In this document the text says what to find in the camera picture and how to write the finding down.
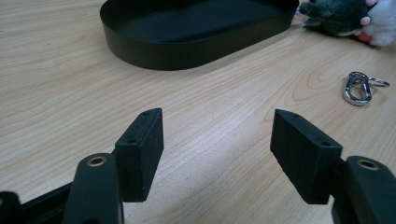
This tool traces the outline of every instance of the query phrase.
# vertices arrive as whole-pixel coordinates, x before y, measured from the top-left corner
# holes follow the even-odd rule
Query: silver keychain clasp
[[[344,99],[352,105],[367,105],[372,100],[372,94],[370,92],[370,87],[389,87],[390,84],[384,80],[367,77],[360,72],[351,72],[349,74],[349,79],[346,84],[346,89],[344,91]],[[357,85],[361,85],[363,90],[363,98],[358,98],[354,96],[351,91]]]

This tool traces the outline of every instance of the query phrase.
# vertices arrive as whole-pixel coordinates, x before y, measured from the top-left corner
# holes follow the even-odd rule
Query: wood grain
[[[396,173],[396,45],[290,29],[213,63],[164,72],[115,57],[97,0],[0,3],[0,187],[27,202],[109,152],[142,111],[163,109],[165,149],[148,200],[126,223],[332,223],[307,205],[269,150],[274,110],[304,116]],[[391,87],[364,107],[342,98],[360,71]]]

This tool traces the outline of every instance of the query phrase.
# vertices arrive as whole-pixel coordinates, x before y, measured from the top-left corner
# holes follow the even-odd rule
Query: stuffed animal
[[[309,0],[300,4],[304,23],[330,35],[356,35],[385,47],[396,38],[396,0]]]

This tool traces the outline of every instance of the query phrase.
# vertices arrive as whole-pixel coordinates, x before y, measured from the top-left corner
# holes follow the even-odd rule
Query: carabiner
[[[356,85],[361,84],[361,89],[363,90],[363,98],[358,98],[352,95],[351,90]],[[389,83],[374,77],[367,77],[360,72],[351,72],[349,74],[349,80],[346,84],[346,89],[344,91],[344,99],[352,105],[367,105],[372,100],[372,94],[370,92],[370,87],[389,87]]]

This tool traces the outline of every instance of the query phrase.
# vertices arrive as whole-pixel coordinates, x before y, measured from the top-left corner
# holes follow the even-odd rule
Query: wooden table
[[[148,200],[126,223],[332,223],[308,205],[270,152],[276,108],[304,116],[396,173],[396,44],[290,29],[197,68],[154,71],[109,50],[105,0],[0,3],[0,187],[23,203],[73,180],[110,152],[144,110],[163,109],[165,148]],[[347,75],[385,79],[362,107],[342,97]]]

